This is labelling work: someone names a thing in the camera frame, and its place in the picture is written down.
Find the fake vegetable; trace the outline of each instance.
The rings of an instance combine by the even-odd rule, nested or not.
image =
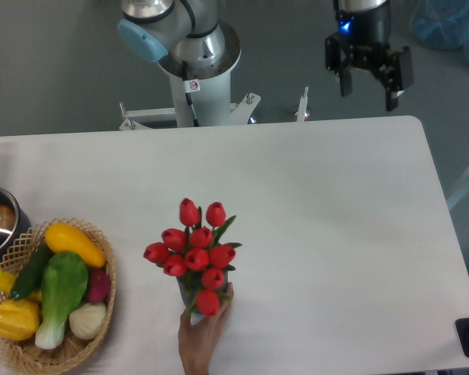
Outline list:
[[[45,241],[54,253],[76,252],[92,268],[101,268],[106,257],[80,229],[66,223],[54,223],[45,230]]]
[[[43,322],[35,338],[39,348],[54,349],[63,342],[66,320],[80,304],[87,282],[87,267],[78,254],[62,252],[48,261],[41,281]]]
[[[96,305],[86,303],[70,314],[70,328],[78,338],[90,340],[101,330],[105,318],[106,306],[104,303]]]
[[[0,302],[0,337],[26,340],[34,335],[40,324],[38,305],[27,300]]]
[[[90,303],[104,301],[111,290],[111,279],[103,270],[92,270],[88,279],[87,295],[85,298]]]
[[[10,298],[19,301],[38,289],[41,285],[44,268],[53,256],[54,253],[50,251],[46,243],[42,243],[17,276],[10,290]]]
[[[13,273],[2,271],[0,268],[0,291],[6,295],[10,295],[10,290],[13,287],[16,278],[17,276]],[[41,303],[41,291],[37,289],[36,291],[29,294],[27,299],[32,302]]]

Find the light blue joint cap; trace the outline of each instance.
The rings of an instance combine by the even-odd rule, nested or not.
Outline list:
[[[118,34],[136,55],[151,63],[169,53],[150,33],[129,20],[120,20]]]

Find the tulip bouquet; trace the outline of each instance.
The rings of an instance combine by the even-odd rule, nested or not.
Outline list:
[[[170,228],[162,232],[163,242],[146,247],[144,257],[167,275],[179,282],[181,294],[190,314],[200,312],[215,316],[220,302],[228,300],[225,288],[227,272],[235,270],[230,264],[235,257],[237,242],[220,243],[220,238],[236,216],[226,220],[226,212],[220,202],[212,203],[206,210],[202,226],[202,208],[191,199],[184,198],[179,208],[179,220],[183,230]]]

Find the blue light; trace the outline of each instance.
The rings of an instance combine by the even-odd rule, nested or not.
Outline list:
[[[346,33],[349,32],[349,26],[351,25],[351,21],[348,21],[344,24],[341,25],[342,31],[345,31]]]

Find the garlic bulb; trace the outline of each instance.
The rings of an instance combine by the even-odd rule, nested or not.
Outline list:
[[[106,305],[85,303],[70,314],[70,328],[82,340],[94,338],[106,318]]]

